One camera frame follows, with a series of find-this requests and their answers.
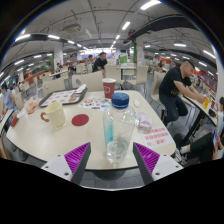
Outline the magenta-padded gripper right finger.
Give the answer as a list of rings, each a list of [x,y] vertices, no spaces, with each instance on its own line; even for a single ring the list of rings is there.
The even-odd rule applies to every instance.
[[[145,185],[182,169],[168,154],[158,154],[139,143],[133,143],[133,154]]]

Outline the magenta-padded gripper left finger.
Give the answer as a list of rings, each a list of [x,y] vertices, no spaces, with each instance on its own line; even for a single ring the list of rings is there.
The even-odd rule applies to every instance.
[[[90,154],[91,143],[88,142],[66,154],[57,154],[42,169],[79,185]]]

